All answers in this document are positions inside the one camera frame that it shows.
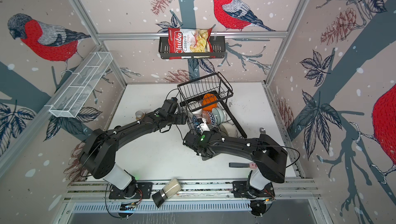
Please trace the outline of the cream ceramic bowl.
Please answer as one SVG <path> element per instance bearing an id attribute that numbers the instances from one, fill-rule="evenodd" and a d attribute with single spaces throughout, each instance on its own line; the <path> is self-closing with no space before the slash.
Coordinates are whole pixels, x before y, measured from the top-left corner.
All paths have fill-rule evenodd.
<path id="1" fill-rule="evenodd" d="M 238 131 L 235 128 L 234 125 L 230 123 L 222 123 L 220 124 L 220 131 L 223 135 L 228 136 L 228 137 L 234 137 L 237 138 L 238 136 Z"/>

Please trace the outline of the light green ceramic bowl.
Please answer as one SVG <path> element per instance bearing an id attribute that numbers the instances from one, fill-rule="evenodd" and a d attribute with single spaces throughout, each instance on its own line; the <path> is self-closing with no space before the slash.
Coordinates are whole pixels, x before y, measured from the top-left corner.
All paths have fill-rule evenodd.
<path id="1" fill-rule="evenodd" d="M 212 114 L 215 117 L 215 124 L 220 125 L 226 121 L 227 113 L 225 110 L 215 107 L 212 109 Z"/>

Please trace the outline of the orange plastic bowl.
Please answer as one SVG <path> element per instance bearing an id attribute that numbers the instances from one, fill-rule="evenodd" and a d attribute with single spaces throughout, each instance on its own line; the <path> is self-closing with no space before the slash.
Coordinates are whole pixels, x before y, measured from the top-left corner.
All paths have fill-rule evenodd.
<path id="1" fill-rule="evenodd" d="M 204 111 L 212 111 L 218 106 L 218 98 L 214 94 L 205 94 L 202 100 L 202 107 Z"/>

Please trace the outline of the white ceramic bowl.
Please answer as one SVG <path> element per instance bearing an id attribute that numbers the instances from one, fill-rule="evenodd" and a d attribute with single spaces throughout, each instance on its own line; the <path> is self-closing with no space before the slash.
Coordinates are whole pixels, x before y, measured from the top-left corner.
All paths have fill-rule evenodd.
<path id="1" fill-rule="evenodd" d="M 192 114 L 196 115 L 196 116 L 200 116 L 202 114 L 202 112 L 203 112 L 202 109 L 198 109 L 198 110 L 193 111 Z"/>

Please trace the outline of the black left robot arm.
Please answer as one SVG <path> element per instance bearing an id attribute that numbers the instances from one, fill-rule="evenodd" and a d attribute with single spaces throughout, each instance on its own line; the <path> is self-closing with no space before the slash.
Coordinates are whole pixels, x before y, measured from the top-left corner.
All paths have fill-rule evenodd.
<path id="1" fill-rule="evenodd" d="M 78 159 L 82 167 L 95 179 L 112 184 L 125 198 L 132 198 L 138 192 L 137 181 L 115 163 L 116 152 L 129 142 L 165 127 L 184 125 L 187 114 L 180 110 L 177 98 L 164 100 L 162 107 L 149 112 L 138 121 L 112 130 L 96 129 L 86 140 Z"/>

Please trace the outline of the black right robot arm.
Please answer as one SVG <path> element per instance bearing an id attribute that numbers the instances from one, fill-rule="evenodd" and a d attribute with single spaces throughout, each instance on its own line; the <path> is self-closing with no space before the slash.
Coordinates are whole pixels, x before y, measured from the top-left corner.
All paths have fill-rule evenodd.
<path id="1" fill-rule="evenodd" d="M 204 131 L 201 135 L 187 133 L 183 145 L 192 149 L 202 160 L 219 154 L 229 154 L 247 159 L 256 164 L 250 172 L 246 189 L 254 198 L 260 194 L 274 197 L 272 183 L 284 183 L 288 153 L 269 135 L 259 138 L 236 138 L 223 136 L 215 131 Z"/>

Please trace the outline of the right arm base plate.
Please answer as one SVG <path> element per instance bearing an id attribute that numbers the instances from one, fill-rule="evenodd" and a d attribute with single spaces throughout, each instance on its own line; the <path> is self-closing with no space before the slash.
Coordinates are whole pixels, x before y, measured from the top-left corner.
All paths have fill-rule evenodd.
<path id="1" fill-rule="evenodd" d="M 273 184 L 270 182 L 265 185 L 263 190 L 258 190 L 252 186 L 248 186 L 247 181 L 233 181 L 232 194 L 235 198 L 258 199 L 275 197 Z"/>

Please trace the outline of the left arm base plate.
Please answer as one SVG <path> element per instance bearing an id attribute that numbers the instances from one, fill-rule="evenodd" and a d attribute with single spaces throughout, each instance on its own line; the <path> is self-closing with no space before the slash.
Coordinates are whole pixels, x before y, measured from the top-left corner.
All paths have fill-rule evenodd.
<path id="1" fill-rule="evenodd" d="M 115 186 L 111 186 L 109 190 L 109 199 L 150 199 L 153 189 L 152 182 L 137 182 L 128 186 L 124 190 L 120 190 Z"/>

